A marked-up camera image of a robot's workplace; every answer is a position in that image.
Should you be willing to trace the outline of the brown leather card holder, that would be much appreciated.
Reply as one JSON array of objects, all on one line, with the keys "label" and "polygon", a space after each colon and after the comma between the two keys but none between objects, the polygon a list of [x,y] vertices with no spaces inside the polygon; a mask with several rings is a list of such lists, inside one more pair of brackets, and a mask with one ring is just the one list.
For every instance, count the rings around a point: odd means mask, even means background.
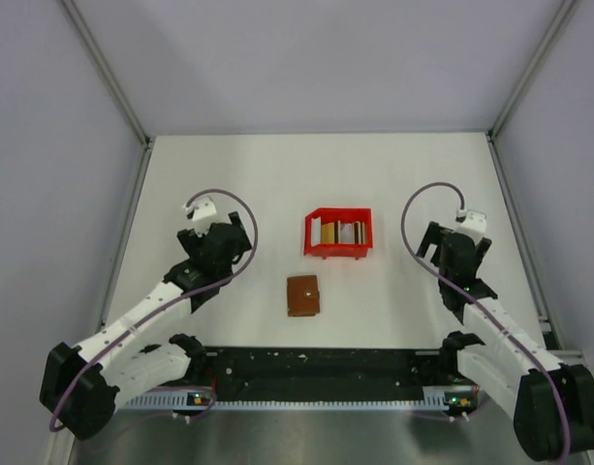
[{"label": "brown leather card holder", "polygon": [[290,318],[314,317],[320,311],[320,291],[316,275],[287,279],[287,307]]}]

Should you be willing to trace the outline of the red plastic card bin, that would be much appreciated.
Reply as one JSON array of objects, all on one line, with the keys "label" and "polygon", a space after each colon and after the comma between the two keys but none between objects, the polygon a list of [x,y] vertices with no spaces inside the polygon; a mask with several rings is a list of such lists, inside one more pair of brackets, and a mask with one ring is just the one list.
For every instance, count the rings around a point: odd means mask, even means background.
[{"label": "red plastic card bin", "polygon": [[360,260],[373,248],[370,208],[320,207],[304,218],[303,255]]}]

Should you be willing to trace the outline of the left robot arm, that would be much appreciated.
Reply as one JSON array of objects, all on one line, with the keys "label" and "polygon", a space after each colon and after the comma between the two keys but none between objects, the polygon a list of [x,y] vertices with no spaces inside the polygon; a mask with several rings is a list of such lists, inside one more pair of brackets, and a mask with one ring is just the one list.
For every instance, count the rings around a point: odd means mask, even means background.
[{"label": "left robot arm", "polygon": [[258,238],[238,212],[190,214],[192,226],[176,237],[186,253],[132,309],[94,335],[50,350],[39,392],[51,414],[51,432],[69,430],[84,441],[99,433],[127,402],[161,384],[195,384],[205,375],[203,346],[176,334],[154,338],[193,315],[251,263]]}]

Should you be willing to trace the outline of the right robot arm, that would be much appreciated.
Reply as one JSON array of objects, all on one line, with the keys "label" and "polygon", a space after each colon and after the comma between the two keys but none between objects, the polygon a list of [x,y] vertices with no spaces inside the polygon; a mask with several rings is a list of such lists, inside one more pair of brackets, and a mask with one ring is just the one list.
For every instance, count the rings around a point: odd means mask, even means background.
[{"label": "right robot arm", "polygon": [[525,454],[556,460],[594,450],[594,377],[533,340],[477,271],[491,244],[480,232],[428,224],[417,251],[438,273],[444,306],[463,329],[444,340],[438,368],[448,382],[476,383],[512,420]]}]

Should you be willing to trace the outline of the stack of cards in bin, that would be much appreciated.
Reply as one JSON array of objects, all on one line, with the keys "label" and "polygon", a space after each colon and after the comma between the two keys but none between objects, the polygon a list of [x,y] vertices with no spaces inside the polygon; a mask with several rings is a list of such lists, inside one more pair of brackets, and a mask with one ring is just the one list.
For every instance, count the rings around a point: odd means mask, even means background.
[{"label": "stack of cards in bin", "polygon": [[367,242],[366,225],[363,222],[333,221],[312,223],[310,243],[312,246],[349,244],[362,245]]}]

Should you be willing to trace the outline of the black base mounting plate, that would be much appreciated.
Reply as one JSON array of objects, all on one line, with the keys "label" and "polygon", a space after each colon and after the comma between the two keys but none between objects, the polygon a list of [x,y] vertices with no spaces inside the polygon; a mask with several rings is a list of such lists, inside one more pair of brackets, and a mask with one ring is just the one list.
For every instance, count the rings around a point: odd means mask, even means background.
[{"label": "black base mounting plate", "polygon": [[211,387],[221,401],[368,401],[471,382],[444,370],[436,351],[207,347],[174,384]]}]

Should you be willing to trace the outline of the aluminium frame right post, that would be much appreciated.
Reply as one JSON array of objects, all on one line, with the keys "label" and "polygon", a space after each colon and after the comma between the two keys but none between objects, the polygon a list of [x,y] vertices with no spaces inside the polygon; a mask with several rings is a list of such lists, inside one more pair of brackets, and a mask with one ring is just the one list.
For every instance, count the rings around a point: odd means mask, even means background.
[{"label": "aluminium frame right post", "polygon": [[524,95],[530,89],[533,81],[546,63],[560,36],[574,17],[580,4],[581,2],[579,0],[559,2],[554,17],[516,81],[512,92],[507,97],[504,106],[499,111],[491,128],[486,132],[490,140],[495,140],[504,131]]}]

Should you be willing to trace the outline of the aluminium frame post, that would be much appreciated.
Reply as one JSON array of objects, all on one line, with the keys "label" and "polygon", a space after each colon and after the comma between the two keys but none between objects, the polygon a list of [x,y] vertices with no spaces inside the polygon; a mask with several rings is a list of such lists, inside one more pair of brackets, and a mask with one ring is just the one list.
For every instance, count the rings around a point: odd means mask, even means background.
[{"label": "aluminium frame post", "polygon": [[533,81],[546,63],[560,36],[574,17],[580,4],[581,2],[579,0],[559,2],[554,17],[516,81],[512,92],[507,97],[504,106],[499,111],[491,128],[486,132],[490,140],[495,140],[504,131],[524,95],[530,89]]},{"label": "aluminium frame post", "polygon": [[147,147],[151,143],[151,136],[144,130],[140,119],[136,115],[132,104],[120,85],[118,78],[99,46],[82,14],[82,11],[78,7],[77,2],[73,0],[58,0],[57,4],[61,8],[64,16],[70,22],[91,64],[95,68],[102,84],[107,89],[125,123],[138,143],[142,147]]}]

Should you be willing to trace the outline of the aluminium frame left post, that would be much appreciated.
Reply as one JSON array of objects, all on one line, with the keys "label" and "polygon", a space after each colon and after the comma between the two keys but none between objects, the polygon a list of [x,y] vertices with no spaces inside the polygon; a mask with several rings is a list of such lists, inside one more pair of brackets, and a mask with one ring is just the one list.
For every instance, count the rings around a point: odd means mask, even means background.
[{"label": "aluminium frame left post", "polygon": [[151,143],[151,136],[144,130],[140,119],[136,115],[132,104],[120,85],[118,78],[99,46],[82,14],[82,11],[78,7],[77,2],[73,0],[58,0],[57,4],[61,8],[64,16],[70,22],[91,64],[95,68],[102,84],[107,89],[125,123],[138,143],[142,147],[147,147]]}]

